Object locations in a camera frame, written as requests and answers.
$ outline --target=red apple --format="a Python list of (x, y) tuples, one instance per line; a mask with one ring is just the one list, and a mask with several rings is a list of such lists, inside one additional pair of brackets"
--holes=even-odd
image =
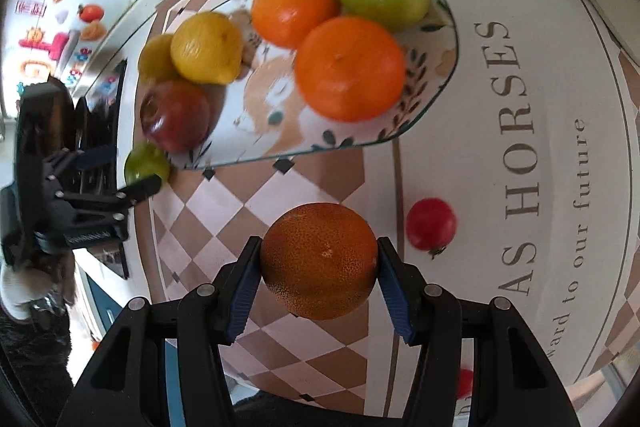
[(168, 153), (187, 152), (209, 132), (209, 102), (202, 88), (184, 80), (152, 86), (140, 107), (146, 139)]

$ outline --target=cherry tomato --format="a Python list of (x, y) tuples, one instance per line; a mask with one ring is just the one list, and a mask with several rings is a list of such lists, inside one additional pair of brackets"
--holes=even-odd
[(460, 379), (458, 380), (458, 392), (456, 399), (464, 400), (469, 398), (474, 389), (474, 372), (470, 369), (460, 369)]
[(456, 235), (458, 219), (451, 207), (438, 198), (420, 200), (406, 216), (406, 235), (418, 250), (437, 255)]

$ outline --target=yellow lemon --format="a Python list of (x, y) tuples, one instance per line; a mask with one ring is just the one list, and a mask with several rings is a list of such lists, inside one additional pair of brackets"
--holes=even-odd
[(140, 52), (138, 73), (140, 82), (164, 82), (178, 77), (178, 71), (171, 60), (172, 33), (151, 37)]
[(175, 32), (171, 58), (191, 82), (229, 84), (240, 74), (242, 33), (222, 13), (198, 13)]

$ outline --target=metal screw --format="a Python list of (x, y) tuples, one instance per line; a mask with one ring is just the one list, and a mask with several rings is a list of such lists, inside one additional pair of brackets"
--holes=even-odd
[(508, 310), (511, 308), (511, 301), (505, 297), (496, 297), (494, 299), (494, 306), (499, 310)]
[(437, 284), (428, 284), (424, 287), (424, 292), (430, 297), (440, 297), (442, 295), (442, 288)]
[(216, 287), (213, 286), (212, 284), (201, 284), (200, 286), (198, 286), (196, 293), (200, 297), (209, 297), (210, 295), (213, 295), (215, 291), (216, 291)]
[(145, 307), (145, 299), (142, 297), (136, 297), (135, 299), (131, 299), (129, 301), (129, 309), (137, 312)]

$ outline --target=red tomato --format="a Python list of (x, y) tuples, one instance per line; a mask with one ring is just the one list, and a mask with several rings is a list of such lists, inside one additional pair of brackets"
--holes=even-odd
[(86, 23), (99, 21), (104, 17), (104, 10), (97, 4), (80, 5), (78, 7), (78, 17)]
[(438, 198), (418, 201), (406, 216), (407, 238), (418, 250), (446, 247), (456, 235), (457, 226), (456, 214), (445, 201)]
[(460, 379), (458, 380), (458, 392), (456, 399), (464, 400), (469, 398), (474, 389), (474, 372), (470, 369), (460, 369)]

